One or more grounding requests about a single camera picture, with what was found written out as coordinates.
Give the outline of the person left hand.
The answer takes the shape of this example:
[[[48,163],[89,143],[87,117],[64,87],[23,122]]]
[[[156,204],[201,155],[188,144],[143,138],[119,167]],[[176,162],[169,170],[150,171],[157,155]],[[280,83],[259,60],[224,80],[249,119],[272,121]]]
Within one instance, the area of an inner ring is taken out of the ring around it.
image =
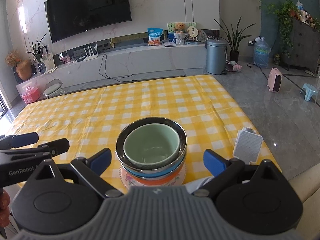
[[[3,193],[1,194],[0,198],[0,221],[1,221],[1,227],[6,227],[10,223],[10,209],[9,209],[9,204],[10,204],[10,196],[9,194],[3,190]]]

